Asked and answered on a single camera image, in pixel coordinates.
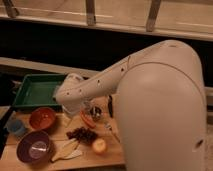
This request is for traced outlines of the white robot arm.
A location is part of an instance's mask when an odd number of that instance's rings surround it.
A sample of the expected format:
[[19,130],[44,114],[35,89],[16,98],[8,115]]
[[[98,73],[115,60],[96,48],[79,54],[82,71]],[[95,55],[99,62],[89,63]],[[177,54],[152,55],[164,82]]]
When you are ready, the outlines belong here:
[[111,93],[127,171],[205,171],[206,95],[189,45],[166,40],[88,80],[66,80],[56,101],[76,111]]

